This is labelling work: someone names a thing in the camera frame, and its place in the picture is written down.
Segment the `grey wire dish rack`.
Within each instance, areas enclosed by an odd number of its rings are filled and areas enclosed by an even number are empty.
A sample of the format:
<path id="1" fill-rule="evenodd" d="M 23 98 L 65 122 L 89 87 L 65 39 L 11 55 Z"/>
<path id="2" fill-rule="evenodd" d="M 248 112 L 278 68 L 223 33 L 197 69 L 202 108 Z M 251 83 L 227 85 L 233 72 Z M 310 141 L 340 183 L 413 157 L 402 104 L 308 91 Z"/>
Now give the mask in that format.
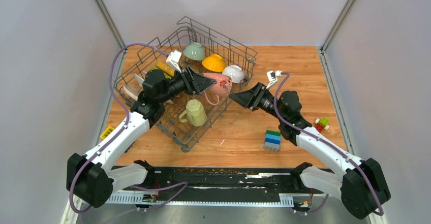
<path id="1" fill-rule="evenodd" d="M 156 37 L 151 40 L 150 45 L 168 53 L 175 49 L 183 52 L 189 44 L 197 42 L 202 45 L 205 56 L 217 54 L 221 56 L 226 66 L 239 66 L 244 72 L 244 78 L 241 82 L 232 84 L 232 92 L 240 92 L 245 89 L 253 77 L 256 50 L 187 16 L 181 18 L 177 25 L 178 28 L 167 38 L 160 40 Z M 115 79 L 116 91 L 128 106 L 132 106 L 135 99 L 124 91 L 123 86 L 129 85 L 142 91 L 138 77 L 144 78 L 147 72 L 156 67 L 158 61 L 165 62 L 166 60 L 160 53 L 148 47 L 140 47 L 137 57 L 138 60 L 127 65 L 122 74 Z M 182 151 L 190 151 L 232 102 L 229 98 L 221 98 L 218 105 L 210 105 L 206 101 L 207 98 L 212 102 L 217 100 L 213 94 L 205 96 L 204 94 L 180 93 L 171 102 L 165 104 L 165 112 L 155 126 L 177 143 Z M 180 121 L 180 114 L 186 109 L 187 102 L 192 99 L 197 99 L 202 103 L 207 116 L 202 126 Z"/>

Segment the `pink mug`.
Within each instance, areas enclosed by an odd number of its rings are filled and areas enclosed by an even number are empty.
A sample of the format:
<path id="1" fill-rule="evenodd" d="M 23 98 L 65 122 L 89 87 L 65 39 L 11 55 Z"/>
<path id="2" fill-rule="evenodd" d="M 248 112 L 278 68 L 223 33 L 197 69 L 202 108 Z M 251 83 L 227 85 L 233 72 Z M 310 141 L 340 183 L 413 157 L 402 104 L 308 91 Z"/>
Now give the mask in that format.
<path id="1" fill-rule="evenodd" d="M 220 102 L 220 98 L 226 98 L 229 96 L 231 89 L 232 89 L 232 78 L 230 76 L 219 74 L 219 73 L 203 73 L 203 76 L 206 78 L 214 79 L 216 80 L 216 84 L 210 86 L 205 92 L 204 96 L 206 101 L 212 105 L 216 106 Z M 207 93 L 211 93 L 215 95 L 217 98 L 216 102 L 212 102 Z"/>

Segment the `yellow bowl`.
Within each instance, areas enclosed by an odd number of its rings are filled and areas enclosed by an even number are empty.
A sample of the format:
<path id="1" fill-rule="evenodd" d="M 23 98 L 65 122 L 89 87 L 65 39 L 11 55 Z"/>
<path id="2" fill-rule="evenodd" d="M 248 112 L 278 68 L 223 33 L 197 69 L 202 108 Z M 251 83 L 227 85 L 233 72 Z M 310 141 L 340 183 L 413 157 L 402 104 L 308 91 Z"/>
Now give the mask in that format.
<path id="1" fill-rule="evenodd" d="M 226 67 L 223 58 L 218 54 L 212 54 L 212 55 L 206 57 L 202 61 L 202 65 L 206 69 L 208 69 L 212 72 L 217 72 L 217 73 L 221 73 Z"/>

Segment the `white bowl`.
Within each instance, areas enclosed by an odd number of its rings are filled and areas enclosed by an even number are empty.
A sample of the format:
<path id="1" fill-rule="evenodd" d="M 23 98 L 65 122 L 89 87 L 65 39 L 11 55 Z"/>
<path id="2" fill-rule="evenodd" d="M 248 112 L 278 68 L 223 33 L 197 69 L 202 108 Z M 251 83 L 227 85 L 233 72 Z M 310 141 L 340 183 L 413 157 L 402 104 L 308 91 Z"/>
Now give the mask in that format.
<path id="1" fill-rule="evenodd" d="M 241 83 L 245 77 L 243 69 L 238 65 L 225 67 L 222 74 L 231 77 L 233 83 Z"/>

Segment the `yellow mug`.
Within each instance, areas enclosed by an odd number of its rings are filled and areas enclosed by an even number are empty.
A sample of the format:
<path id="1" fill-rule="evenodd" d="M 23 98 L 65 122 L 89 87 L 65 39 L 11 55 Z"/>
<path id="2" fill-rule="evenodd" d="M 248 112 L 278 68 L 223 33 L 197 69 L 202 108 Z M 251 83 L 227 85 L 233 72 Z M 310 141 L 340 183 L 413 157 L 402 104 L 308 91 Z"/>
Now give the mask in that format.
<path id="1" fill-rule="evenodd" d="M 197 100 L 189 100 L 185 110 L 178 116 L 181 123 L 189 122 L 191 125 L 198 127 L 205 124 L 207 115 L 203 104 Z"/>

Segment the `teal and yellow bowls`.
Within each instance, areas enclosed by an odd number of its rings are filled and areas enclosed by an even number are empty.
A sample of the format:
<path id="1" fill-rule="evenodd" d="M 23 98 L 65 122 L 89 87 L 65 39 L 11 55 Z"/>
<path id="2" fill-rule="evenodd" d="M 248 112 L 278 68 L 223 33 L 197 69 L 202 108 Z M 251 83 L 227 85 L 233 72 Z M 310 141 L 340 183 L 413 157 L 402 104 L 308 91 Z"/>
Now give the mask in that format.
<path id="1" fill-rule="evenodd" d="M 185 57 L 202 61 L 206 58 L 204 47 L 198 42 L 190 43 L 183 51 Z"/>

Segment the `yellow polka dot plate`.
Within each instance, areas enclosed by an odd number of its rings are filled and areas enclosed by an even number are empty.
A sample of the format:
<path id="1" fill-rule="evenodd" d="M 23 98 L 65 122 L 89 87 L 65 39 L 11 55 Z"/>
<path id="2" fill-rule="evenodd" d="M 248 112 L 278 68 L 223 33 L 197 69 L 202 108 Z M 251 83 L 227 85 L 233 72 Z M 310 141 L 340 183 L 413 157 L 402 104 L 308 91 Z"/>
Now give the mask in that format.
<path id="1" fill-rule="evenodd" d="M 155 61 L 155 67 L 158 68 L 159 70 L 162 70 L 169 77 L 174 76 L 174 73 L 175 73 L 174 70 L 158 60 Z"/>

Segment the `cream and pink plate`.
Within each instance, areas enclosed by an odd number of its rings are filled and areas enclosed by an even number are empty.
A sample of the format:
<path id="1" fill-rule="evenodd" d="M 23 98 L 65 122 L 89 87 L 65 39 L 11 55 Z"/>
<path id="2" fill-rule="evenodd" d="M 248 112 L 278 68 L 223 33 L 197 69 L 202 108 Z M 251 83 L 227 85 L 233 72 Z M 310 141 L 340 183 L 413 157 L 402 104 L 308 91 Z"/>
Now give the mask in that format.
<path id="1" fill-rule="evenodd" d="M 123 87 L 124 92 L 134 101 L 138 100 L 140 91 L 130 85 L 124 85 Z"/>

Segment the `green scalloped plate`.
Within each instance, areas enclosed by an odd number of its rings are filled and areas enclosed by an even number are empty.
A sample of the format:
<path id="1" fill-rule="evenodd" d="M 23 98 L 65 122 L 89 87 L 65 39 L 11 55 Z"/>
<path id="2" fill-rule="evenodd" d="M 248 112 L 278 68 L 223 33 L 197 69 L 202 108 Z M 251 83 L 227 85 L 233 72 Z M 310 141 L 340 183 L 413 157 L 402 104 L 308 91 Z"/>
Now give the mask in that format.
<path id="1" fill-rule="evenodd" d="M 166 78 L 166 79 L 171 79 L 172 77 L 169 75 L 169 74 L 167 74 L 164 70 L 161 70 L 161 69 L 159 69 L 159 68 L 157 68 L 157 67 L 155 67 L 155 66 L 152 66 L 151 68 L 150 68 L 150 70 L 152 71 L 152 70 L 160 70 L 160 71 L 162 71 L 163 72 L 163 74 L 164 74 L 164 77 Z"/>

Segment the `red and teal floral plate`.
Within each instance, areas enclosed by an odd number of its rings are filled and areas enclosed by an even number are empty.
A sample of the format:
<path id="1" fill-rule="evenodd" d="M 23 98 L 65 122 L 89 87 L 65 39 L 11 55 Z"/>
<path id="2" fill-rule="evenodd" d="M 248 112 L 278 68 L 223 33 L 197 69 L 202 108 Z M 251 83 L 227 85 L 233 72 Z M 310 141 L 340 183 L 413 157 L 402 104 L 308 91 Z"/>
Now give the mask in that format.
<path id="1" fill-rule="evenodd" d="M 134 78 L 138 82 L 139 86 L 143 87 L 144 79 L 140 75 L 138 75 L 138 74 L 134 74 Z"/>

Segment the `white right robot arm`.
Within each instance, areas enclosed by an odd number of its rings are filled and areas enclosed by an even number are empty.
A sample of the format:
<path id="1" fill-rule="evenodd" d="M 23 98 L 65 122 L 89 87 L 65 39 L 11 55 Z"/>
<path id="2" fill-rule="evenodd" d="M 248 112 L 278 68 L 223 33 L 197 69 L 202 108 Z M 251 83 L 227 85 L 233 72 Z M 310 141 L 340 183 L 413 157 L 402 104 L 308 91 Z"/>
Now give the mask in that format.
<path id="1" fill-rule="evenodd" d="M 290 141 L 323 162 L 330 171 L 302 163 L 293 171 L 290 185 L 296 192 L 314 188 L 339 199 L 357 219 L 364 219 L 391 199 L 380 164 L 363 160 L 330 142 L 304 119 L 298 93 L 284 91 L 276 99 L 262 83 L 230 94 L 230 99 L 252 111 L 262 109 L 277 118 L 279 130 Z"/>

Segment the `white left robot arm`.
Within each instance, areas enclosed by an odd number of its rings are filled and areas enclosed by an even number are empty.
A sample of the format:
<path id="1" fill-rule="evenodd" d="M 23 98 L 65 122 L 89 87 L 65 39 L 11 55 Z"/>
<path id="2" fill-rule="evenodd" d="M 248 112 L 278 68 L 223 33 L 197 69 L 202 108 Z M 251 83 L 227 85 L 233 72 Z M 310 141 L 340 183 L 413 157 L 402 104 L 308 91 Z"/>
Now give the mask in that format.
<path id="1" fill-rule="evenodd" d="M 117 169 L 113 168 L 114 164 L 160 120 L 165 112 L 165 102 L 182 92 L 200 94 L 216 83 L 215 79 L 198 74 L 190 67 L 176 71 L 171 79 L 167 79 L 161 70 L 147 72 L 143 90 L 133 106 L 126 110 L 124 120 L 97 146 L 68 159 L 66 188 L 70 204 L 74 197 L 78 197 L 91 207 L 99 208 L 112 193 L 126 187 L 138 185 L 143 190 L 152 189 L 156 177 L 147 162 L 137 160 Z"/>

